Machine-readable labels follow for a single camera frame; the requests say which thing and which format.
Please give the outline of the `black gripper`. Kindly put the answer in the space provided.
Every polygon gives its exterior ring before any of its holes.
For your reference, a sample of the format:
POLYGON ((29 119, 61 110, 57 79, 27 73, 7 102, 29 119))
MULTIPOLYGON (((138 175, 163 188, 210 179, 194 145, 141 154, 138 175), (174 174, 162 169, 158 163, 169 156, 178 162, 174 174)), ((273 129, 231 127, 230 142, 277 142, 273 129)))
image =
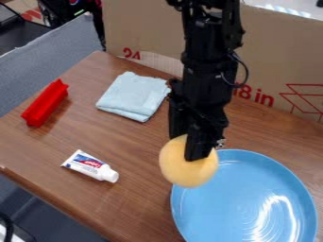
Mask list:
POLYGON ((234 90, 246 81, 237 82, 241 60, 227 60, 211 65, 209 70, 185 67, 183 79, 170 80, 170 137, 189 134, 185 158, 189 162, 209 157, 211 150, 225 146, 225 129, 229 118, 225 106, 231 102, 234 90))

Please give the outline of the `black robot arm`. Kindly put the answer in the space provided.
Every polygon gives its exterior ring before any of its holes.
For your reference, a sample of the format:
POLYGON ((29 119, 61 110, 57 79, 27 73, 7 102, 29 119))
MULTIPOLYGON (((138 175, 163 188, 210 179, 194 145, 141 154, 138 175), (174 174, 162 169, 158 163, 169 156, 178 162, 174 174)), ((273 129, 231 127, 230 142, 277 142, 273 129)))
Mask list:
POLYGON ((206 158, 225 142, 229 126, 225 106, 234 91, 238 69, 235 49, 243 46, 241 0, 167 0, 182 13, 185 51, 183 78, 171 79, 170 136, 185 135, 183 158, 206 158))

